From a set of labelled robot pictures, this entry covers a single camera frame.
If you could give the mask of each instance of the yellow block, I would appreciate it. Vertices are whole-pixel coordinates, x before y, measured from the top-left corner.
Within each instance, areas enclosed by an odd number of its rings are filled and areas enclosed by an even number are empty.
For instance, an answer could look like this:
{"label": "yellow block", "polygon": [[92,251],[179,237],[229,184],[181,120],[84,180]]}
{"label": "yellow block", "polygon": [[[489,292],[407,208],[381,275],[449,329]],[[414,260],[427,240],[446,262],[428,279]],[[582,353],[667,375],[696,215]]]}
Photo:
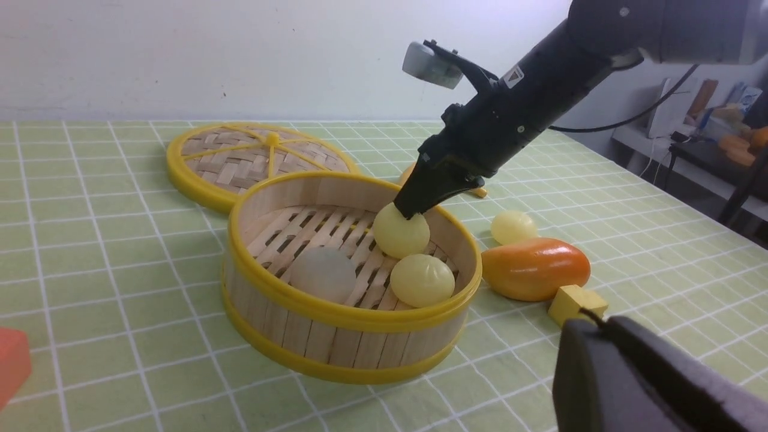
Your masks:
{"label": "yellow block", "polygon": [[603,313],[608,309],[608,302],[594,291],[585,290],[578,285],[568,285],[558,289],[549,307],[549,316],[558,326],[563,327],[565,321],[571,318],[587,318],[578,313],[582,307],[594,312],[598,317],[603,317]]}

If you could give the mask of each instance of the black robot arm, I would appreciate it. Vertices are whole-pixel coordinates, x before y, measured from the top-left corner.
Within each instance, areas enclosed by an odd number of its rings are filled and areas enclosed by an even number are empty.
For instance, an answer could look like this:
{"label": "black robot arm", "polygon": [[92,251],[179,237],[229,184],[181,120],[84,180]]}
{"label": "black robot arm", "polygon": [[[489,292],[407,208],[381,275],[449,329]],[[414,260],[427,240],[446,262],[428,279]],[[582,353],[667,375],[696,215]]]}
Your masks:
{"label": "black robot arm", "polygon": [[442,114],[395,198],[406,218],[480,187],[614,71],[657,63],[751,64],[768,52],[768,0],[574,0],[565,19],[515,67],[491,72],[437,46],[412,46],[403,70],[477,90]]}

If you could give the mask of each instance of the green checkered tablecloth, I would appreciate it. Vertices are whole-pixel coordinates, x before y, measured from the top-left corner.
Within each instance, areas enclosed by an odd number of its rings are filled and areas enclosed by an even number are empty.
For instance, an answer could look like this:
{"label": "green checkered tablecloth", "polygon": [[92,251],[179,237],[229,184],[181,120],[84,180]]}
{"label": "green checkered tablecloth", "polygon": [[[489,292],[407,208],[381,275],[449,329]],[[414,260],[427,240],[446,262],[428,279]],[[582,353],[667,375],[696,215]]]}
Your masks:
{"label": "green checkered tablecloth", "polygon": [[[226,218],[168,183],[165,148],[204,122],[0,123],[0,326],[27,332],[34,373],[2,432],[545,432],[558,328],[544,304],[485,286],[457,349],[417,380],[331,384],[265,359],[218,297]],[[437,123],[280,123],[396,180]],[[543,134],[445,207],[483,248],[527,211],[576,244],[588,287],[768,399],[768,254],[577,142]]]}

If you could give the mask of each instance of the orange block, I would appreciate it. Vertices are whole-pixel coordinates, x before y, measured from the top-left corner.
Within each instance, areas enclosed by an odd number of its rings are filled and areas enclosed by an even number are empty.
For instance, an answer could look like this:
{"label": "orange block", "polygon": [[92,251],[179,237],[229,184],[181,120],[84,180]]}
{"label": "orange block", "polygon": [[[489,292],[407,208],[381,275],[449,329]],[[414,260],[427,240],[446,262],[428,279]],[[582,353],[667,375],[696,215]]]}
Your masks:
{"label": "orange block", "polygon": [[0,410],[31,373],[27,335],[23,331],[0,327]]}

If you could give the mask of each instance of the black cable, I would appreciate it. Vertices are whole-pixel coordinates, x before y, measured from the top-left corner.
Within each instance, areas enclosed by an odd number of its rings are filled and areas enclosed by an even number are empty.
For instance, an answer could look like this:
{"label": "black cable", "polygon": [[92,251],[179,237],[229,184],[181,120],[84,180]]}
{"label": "black cable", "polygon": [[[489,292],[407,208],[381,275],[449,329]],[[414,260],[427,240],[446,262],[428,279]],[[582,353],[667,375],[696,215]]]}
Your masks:
{"label": "black cable", "polygon": [[613,123],[612,125],[608,126],[601,126],[599,128],[586,128],[586,129],[571,129],[571,128],[559,128],[558,126],[550,126],[549,128],[553,131],[558,132],[570,132],[572,134],[586,134],[589,132],[602,132],[602,131],[610,131],[611,129],[619,128],[624,125],[629,125],[631,122],[643,117],[644,115],[648,114],[649,112],[653,111],[654,109],[658,108],[659,105],[663,104],[667,101],[667,99],[671,98],[674,92],[677,91],[680,86],[683,85],[685,80],[687,80],[693,73],[696,71],[696,69],[699,67],[699,65],[693,65],[688,69],[687,72],[685,72],[685,75],[683,75],[682,78],[677,82],[677,84],[674,85],[664,96],[661,97],[656,103],[651,105],[648,109],[641,112],[638,115],[635,115],[633,118],[628,118],[624,121],[619,121],[618,123]]}

